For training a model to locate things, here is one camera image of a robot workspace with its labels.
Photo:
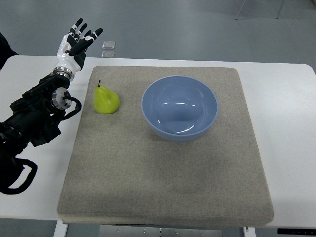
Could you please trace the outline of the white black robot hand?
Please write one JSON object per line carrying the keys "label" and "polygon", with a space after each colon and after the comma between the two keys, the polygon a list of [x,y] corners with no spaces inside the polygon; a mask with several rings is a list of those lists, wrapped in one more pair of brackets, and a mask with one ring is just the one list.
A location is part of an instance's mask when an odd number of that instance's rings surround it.
{"label": "white black robot hand", "polygon": [[57,51],[56,67],[63,67],[73,74],[82,70],[86,58],[87,49],[102,34],[103,29],[86,31],[87,24],[80,18],[64,35]]}

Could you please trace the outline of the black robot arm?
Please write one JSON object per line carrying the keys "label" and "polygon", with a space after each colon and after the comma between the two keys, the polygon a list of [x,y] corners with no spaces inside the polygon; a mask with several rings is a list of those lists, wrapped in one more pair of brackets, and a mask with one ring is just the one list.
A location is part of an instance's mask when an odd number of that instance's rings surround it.
{"label": "black robot arm", "polygon": [[74,77],[71,70],[56,67],[10,105],[12,116],[0,124],[1,193],[20,194],[31,185],[38,166],[17,155],[29,143],[49,143],[61,134],[59,123],[81,111],[81,102],[67,90]]}

